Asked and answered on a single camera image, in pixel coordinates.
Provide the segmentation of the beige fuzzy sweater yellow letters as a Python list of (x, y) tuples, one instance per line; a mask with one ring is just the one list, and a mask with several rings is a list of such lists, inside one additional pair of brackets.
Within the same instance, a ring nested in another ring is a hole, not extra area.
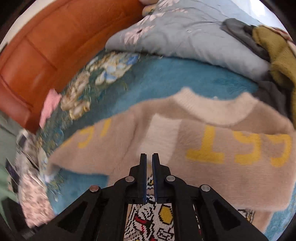
[(45, 174), (59, 168), (104, 174), (113, 185), (142, 153), (157, 153), (187, 184), (208, 184), (234, 207), (253, 211), (262, 232), (275, 211), (288, 207), (295, 187), (295, 129), (288, 118), (247, 92), (215, 100), (189, 88), (76, 131), (51, 154)]

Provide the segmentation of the black white patterned knit sweater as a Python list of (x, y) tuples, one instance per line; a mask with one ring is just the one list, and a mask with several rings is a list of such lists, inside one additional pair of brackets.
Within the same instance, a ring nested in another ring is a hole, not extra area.
[(124, 240), (174, 240), (173, 209), (170, 203), (158, 204), (154, 198), (152, 175), (147, 178), (146, 204), (130, 204)]

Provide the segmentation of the floral patterned fabric pile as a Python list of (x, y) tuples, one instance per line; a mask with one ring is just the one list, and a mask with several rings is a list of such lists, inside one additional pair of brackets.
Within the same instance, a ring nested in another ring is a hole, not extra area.
[(16, 137), (15, 161), (7, 167), (11, 183), (16, 184), (25, 223), (30, 228), (46, 224), (55, 217), (43, 174), (47, 162), (48, 157), (40, 140), (27, 130), (20, 130)]

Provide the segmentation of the pink cloth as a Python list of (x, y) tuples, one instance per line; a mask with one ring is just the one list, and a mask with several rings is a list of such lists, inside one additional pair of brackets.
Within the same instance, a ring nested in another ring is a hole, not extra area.
[(46, 120), (50, 118), (52, 112), (57, 108), (62, 95), (56, 92), (55, 89), (50, 89), (44, 101), (43, 109), (41, 111), (39, 126), (43, 129)]

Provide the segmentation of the teal floral plush blanket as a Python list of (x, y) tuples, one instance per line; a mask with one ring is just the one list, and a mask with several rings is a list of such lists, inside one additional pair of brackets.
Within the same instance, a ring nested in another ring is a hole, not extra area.
[[(108, 54), (100, 52), (86, 67), (69, 82), (62, 91), (62, 97), (72, 90), (79, 75), (88, 72), (90, 77), (77, 101), (87, 100), (90, 111), (84, 113), (78, 120), (72, 120), (69, 110), (62, 110), (61, 104), (53, 111), (46, 121), (45, 127), (39, 131), (42, 148), (49, 157), (62, 142), (66, 141), (74, 132), (90, 126), (102, 119), (128, 110), (132, 105), (152, 98), (169, 97), (183, 87), (189, 87), (202, 97), (217, 100), (233, 100), (242, 93), (249, 93), (252, 97), (257, 92), (258, 84), (252, 80), (234, 73), (226, 68), (206, 64), (197, 60), (158, 57), (128, 52), (115, 52), (115, 57), (123, 64), (131, 67), (115, 82), (95, 85), (95, 79), (104, 75), (103, 67), (96, 67), (99, 60), (107, 64)], [(276, 109), (264, 103), (280, 114)], [(60, 214), (74, 202), (91, 184), (106, 187), (108, 177), (104, 174), (77, 174), (60, 169), (53, 177), (45, 178), (48, 188), (47, 195), (54, 213)], [(265, 235), (269, 240), (286, 240), (295, 228), (295, 189), (288, 208), (284, 211), (272, 213)]]

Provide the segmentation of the dark grey garment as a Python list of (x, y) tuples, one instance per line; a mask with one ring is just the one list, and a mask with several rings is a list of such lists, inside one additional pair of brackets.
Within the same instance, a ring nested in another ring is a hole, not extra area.
[[(261, 59), (270, 60), (268, 52), (257, 44), (252, 37), (252, 30), (255, 28), (254, 25), (247, 25), (237, 19), (230, 18), (223, 21), (220, 28), (240, 41)], [(290, 94), (288, 91), (280, 87), (269, 73), (264, 74), (263, 79), (256, 81), (256, 83), (258, 84), (258, 90), (253, 93), (253, 96), (289, 118)]]

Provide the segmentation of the olive green knit sweater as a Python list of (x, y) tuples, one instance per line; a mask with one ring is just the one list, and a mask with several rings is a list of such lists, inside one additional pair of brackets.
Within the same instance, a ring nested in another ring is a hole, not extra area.
[(270, 57), (270, 73), (281, 87), (291, 91), (295, 99), (295, 56), (283, 37), (274, 33), (264, 25), (252, 30), (252, 37), (263, 47)]

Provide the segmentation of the orange wooden headboard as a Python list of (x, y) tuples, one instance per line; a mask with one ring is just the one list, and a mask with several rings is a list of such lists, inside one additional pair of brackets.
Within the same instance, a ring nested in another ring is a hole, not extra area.
[(62, 0), (41, 10), (1, 53), (1, 110), (36, 132), (49, 90), (62, 91), (143, 8), (136, 0)]

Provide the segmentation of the light blue floral quilt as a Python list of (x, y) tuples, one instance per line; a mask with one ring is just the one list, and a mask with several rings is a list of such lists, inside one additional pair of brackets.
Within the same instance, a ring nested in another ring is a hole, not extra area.
[(151, 15), (114, 34), (105, 47), (195, 59), (262, 80), (269, 63), (221, 30), (228, 18), (259, 24), (232, 1), (158, 1)]

